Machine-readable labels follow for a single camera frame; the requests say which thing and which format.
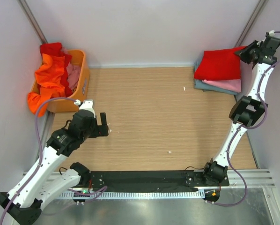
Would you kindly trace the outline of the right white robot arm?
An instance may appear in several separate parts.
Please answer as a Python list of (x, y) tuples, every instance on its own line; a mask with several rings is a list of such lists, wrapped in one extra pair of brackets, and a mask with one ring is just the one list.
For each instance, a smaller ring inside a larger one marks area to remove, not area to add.
[(280, 38), (275, 34), (272, 30), (266, 33), (264, 40), (255, 40), (235, 52), (242, 62), (253, 65), (253, 81), (248, 94), (242, 96), (229, 113), (232, 122), (224, 144), (204, 167), (201, 180), (207, 186), (227, 184), (230, 160), (239, 141), (247, 130), (259, 127), (266, 119), (268, 105), (265, 103), (265, 90), (278, 63), (275, 53), (280, 46)]

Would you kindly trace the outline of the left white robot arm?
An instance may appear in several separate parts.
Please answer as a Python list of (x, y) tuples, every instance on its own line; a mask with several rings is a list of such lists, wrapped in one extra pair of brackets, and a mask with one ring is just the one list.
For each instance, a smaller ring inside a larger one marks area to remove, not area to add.
[(31, 225), (42, 210), (56, 196), (71, 187), (85, 187), (91, 181), (90, 170), (81, 163), (73, 163), (50, 185), (44, 183), (51, 173), (88, 138), (108, 136), (105, 113), (100, 113), (98, 125), (93, 110), (79, 110), (61, 129), (54, 131), (42, 148), (37, 162), (9, 192), (0, 192), (0, 206), (20, 225)]

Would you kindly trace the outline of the red t-shirt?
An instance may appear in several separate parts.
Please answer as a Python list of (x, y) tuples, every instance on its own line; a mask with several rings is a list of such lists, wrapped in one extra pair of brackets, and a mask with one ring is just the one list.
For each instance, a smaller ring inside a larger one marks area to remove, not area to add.
[(241, 78), (240, 57), (236, 51), (244, 49), (244, 46), (204, 51), (202, 61), (194, 72), (194, 78), (198, 80), (237, 80)]

